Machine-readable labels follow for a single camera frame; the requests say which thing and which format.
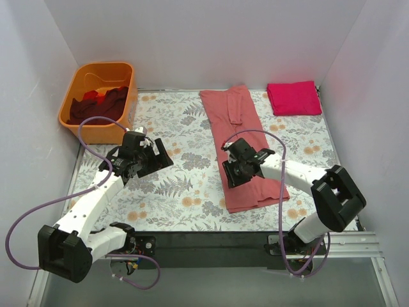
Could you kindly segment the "salmon pink polo shirt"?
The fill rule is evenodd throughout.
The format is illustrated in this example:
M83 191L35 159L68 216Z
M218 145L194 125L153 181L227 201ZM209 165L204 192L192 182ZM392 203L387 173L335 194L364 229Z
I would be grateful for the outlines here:
M254 177L250 182L230 189L222 166L222 163L227 160L227 155L221 146L236 132L240 131L240 137L255 150L268 148L265 135L259 132L263 128L248 88L240 85L225 91L203 90L199 95L215 141L228 212L232 214L277 204L281 185L279 181Z

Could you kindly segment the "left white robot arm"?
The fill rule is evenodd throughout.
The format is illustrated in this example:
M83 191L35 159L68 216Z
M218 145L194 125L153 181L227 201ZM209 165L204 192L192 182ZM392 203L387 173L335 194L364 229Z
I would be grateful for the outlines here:
M91 190L54 226L45 225L38 232L40 268L78 283L95 261L110 252L135 255L137 245L132 226L113 222L93 232L94 224L130 179L142 178L172 165L162 140L150 139L144 127L124 133L122 144L102 159Z

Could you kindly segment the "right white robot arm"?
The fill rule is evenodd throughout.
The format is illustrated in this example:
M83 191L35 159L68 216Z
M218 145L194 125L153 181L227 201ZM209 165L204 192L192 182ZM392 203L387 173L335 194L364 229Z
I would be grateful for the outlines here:
M243 138L225 144L222 150L228 154L222 165L230 188L260 177L278 180L312 196L316 211L284 234L281 245L286 251L301 255L327 232L343 232L367 204L340 165L325 169L285 161L269 148L256 151Z

